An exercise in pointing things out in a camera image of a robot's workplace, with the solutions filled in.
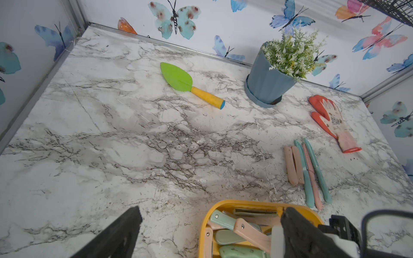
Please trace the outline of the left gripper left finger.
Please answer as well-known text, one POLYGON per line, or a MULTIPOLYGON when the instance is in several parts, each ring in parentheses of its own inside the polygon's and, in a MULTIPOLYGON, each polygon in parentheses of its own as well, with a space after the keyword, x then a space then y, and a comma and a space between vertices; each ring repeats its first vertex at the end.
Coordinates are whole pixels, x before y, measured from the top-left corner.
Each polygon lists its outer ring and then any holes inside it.
POLYGON ((139 207, 131 207, 72 257, 130 258, 134 252, 142 222, 139 207))

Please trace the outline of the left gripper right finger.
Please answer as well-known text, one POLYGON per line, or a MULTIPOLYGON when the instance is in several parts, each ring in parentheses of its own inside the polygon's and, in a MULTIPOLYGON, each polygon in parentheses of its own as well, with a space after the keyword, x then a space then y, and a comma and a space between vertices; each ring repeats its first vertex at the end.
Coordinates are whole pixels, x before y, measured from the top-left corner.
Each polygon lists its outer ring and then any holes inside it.
POLYGON ((288 207, 282 214, 285 258, 348 258, 331 238, 305 219, 296 209, 288 207))

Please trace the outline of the pink folding fruit knife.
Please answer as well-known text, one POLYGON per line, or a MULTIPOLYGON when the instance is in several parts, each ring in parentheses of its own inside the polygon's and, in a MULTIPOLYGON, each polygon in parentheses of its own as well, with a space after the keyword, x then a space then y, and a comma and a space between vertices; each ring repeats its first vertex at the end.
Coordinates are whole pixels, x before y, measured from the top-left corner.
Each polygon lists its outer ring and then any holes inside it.
POLYGON ((285 154, 285 160, 286 160, 286 169, 287 169, 288 180, 289 180, 291 185, 297 186, 298 183, 299 183, 299 179, 298 179, 296 168, 295 168, 292 147, 291 146, 285 146, 284 147, 284 154, 285 154))

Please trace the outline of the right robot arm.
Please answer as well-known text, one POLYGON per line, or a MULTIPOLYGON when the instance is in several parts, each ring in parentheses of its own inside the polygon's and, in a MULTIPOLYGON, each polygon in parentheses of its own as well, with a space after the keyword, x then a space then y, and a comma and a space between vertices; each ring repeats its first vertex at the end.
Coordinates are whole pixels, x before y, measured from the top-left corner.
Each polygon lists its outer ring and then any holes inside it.
POLYGON ((346 217, 332 215, 328 224, 318 225, 327 240, 329 258, 411 258, 413 256, 413 213, 376 210, 368 213, 357 229, 346 217))

